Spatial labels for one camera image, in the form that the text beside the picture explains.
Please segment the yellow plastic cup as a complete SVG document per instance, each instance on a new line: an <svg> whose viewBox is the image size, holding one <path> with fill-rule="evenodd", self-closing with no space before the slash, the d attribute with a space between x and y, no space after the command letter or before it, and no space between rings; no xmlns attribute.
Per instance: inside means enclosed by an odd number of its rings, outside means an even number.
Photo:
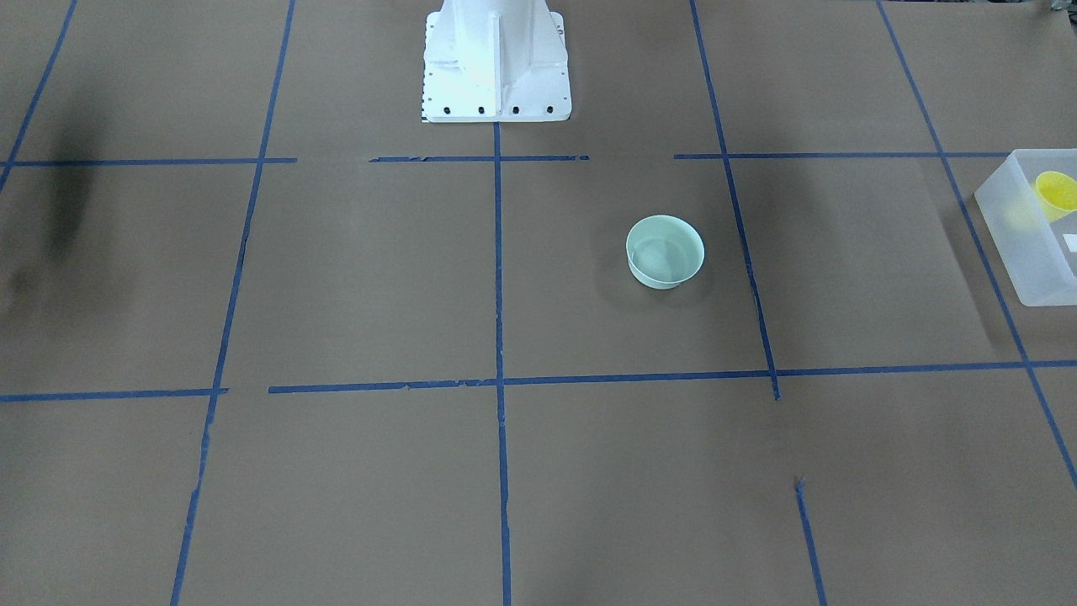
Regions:
<svg viewBox="0 0 1077 606"><path fill-rule="evenodd" d="M1017 230L1035 230L1040 220L1053 224L1076 210L1076 180L1058 170L1046 170L1029 183L1027 194L1008 208L1005 219Z"/></svg>

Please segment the mint green bowl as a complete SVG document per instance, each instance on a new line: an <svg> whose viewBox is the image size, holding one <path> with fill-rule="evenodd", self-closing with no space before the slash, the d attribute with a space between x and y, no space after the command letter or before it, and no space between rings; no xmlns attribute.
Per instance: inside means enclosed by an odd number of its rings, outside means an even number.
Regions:
<svg viewBox="0 0 1077 606"><path fill-rule="evenodd" d="M705 245L693 224L673 215L639 220L624 239L629 271L647 288L669 290L703 267Z"/></svg>

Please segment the clear plastic bin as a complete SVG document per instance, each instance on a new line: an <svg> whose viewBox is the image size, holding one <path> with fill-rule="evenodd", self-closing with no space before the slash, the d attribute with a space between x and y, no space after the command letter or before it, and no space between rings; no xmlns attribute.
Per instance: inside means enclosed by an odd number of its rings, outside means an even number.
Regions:
<svg viewBox="0 0 1077 606"><path fill-rule="evenodd" d="M1012 229L1005 219L1005 212L1019 197L1031 197L1030 181L1046 170L1076 177L1076 150L1015 150L974 192L974 198L1019 301L1024 306L1074 306L1076 210L1053 224L1040 220L1030 231Z"/></svg>

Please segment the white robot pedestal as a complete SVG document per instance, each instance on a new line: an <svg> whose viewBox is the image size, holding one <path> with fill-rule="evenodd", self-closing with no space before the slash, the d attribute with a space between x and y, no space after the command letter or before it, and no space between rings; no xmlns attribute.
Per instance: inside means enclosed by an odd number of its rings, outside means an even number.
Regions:
<svg viewBox="0 0 1077 606"><path fill-rule="evenodd" d="M422 74L428 123L572 115L565 20L545 1L445 1L426 15Z"/></svg>

